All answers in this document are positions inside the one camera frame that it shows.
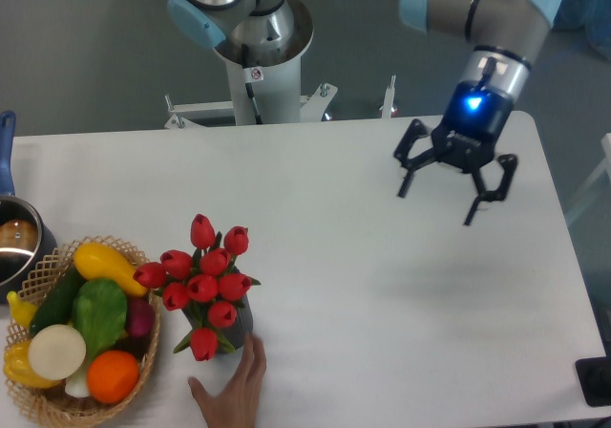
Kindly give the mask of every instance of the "cucumber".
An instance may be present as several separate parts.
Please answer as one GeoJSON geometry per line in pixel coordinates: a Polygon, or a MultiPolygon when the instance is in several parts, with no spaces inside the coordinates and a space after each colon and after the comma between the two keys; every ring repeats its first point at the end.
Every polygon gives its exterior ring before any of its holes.
{"type": "Polygon", "coordinates": [[[68,323],[73,312],[73,301],[85,281],[76,267],[70,267],[36,311],[30,323],[30,336],[34,337],[49,326],[68,323]]]}

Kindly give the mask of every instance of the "tulip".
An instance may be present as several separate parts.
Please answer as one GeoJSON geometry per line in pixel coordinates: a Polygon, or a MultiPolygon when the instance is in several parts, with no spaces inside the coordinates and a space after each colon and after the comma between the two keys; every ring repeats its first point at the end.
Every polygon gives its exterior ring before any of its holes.
{"type": "Polygon", "coordinates": [[[163,305],[168,310],[184,309],[189,303],[187,287],[182,283],[174,282],[163,290],[163,305]]]}
{"type": "Polygon", "coordinates": [[[208,321],[215,328],[228,328],[236,321],[238,312],[227,301],[215,302],[208,310],[208,321]]]}
{"type": "Polygon", "coordinates": [[[219,294],[219,283],[210,275],[196,275],[187,284],[189,297],[197,302],[210,302],[219,294]]]}
{"type": "Polygon", "coordinates": [[[230,273],[219,280],[219,293],[227,301],[242,299],[252,282],[243,273],[230,273]]]}
{"type": "Polygon", "coordinates": [[[189,253],[171,249],[161,255],[161,263],[172,278],[184,280],[191,275],[193,260],[189,253]]]}
{"type": "Polygon", "coordinates": [[[218,346],[217,335],[207,328],[199,328],[191,334],[191,351],[196,361],[214,358],[218,346]]]}
{"type": "Polygon", "coordinates": [[[234,256],[239,256],[248,250],[248,229],[237,225],[225,234],[223,245],[234,256]]]}
{"type": "Polygon", "coordinates": [[[210,220],[203,215],[196,215],[191,223],[191,243],[195,248],[207,249],[214,244],[216,235],[210,220]]]}
{"type": "Polygon", "coordinates": [[[204,275],[218,277],[226,271],[229,266],[231,255],[222,248],[213,249],[212,251],[201,256],[200,269],[204,275]]]}
{"type": "Polygon", "coordinates": [[[167,279],[167,273],[161,263],[146,263],[138,267],[134,280],[148,289],[162,287],[167,279]]]}

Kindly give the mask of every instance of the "wicker basket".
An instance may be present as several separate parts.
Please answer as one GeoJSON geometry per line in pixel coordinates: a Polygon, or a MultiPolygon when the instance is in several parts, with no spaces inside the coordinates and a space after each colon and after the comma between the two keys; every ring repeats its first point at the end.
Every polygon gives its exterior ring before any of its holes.
{"type": "MultiPolygon", "coordinates": [[[[40,305],[47,292],[63,277],[66,269],[73,263],[74,251],[83,243],[100,242],[120,251],[135,267],[148,260],[142,251],[139,251],[129,242],[114,237],[86,237],[82,241],[74,241],[69,245],[56,248],[53,254],[36,265],[30,272],[28,279],[23,282],[19,291],[25,301],[40,305]]],[[[20,413],[28,420],[40,426],[52,427],[90,427],[95,426],[114,417],[121,412],[137,395],[146,381],[157,352],[159,341],[159,327],[161,319],[161,302],[158,297],[149,294],[149,303],[156,313],[155,325],[151,331],[148,350],[140,360],[140,378],[134,390],[121,402],[115,405],[102,404],[92,397],[74,398],[64,393],[63,385],[48,390],[37,390],[19,383],[6,380],[9,396],[19,408],[20,413]]],[[[7,347],[29,339],[28,333],[14,320],[9,324],[7,347]]]]}

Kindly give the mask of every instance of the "yellow pepper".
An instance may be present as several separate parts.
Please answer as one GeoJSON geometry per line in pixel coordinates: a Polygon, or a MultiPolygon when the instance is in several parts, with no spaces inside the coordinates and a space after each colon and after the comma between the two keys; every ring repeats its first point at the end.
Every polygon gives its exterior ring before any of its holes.
{"type": "Polygon", "coordinates": [[[86,279],[110,278],[128,296],[142,297],[148,289],[134,280],[136,269],[116,249],[97,242],[89,242],[74,251],[76,270],[86,279]]]}
{"type": "Polygon", "coordinates": [[[19,342],[4,353],[4,375],[13,382],[33,388],[51,388],[61,380],[48,380],[32,370],[28,360],[30,341],[19,342]]]}
{"type": "Polygon", "coordinates": [[[19,294],[15,291],[9,291],[9,294],[7,294],[7,301],[9,301],[11,316],[15,320],[15,323],[27,329],[38,307],[30,302],[22,301],[19,298],[19,294]]]}

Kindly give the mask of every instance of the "bolt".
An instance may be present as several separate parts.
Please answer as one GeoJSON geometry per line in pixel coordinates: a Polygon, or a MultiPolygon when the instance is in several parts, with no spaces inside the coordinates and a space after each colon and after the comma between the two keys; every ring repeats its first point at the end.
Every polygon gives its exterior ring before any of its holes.
{"type": "Polygon", "coordinates": [[[324,82],[321,84],[321,96],[327,96],[327,91],[330,89],[328,85],[324,82]]]}

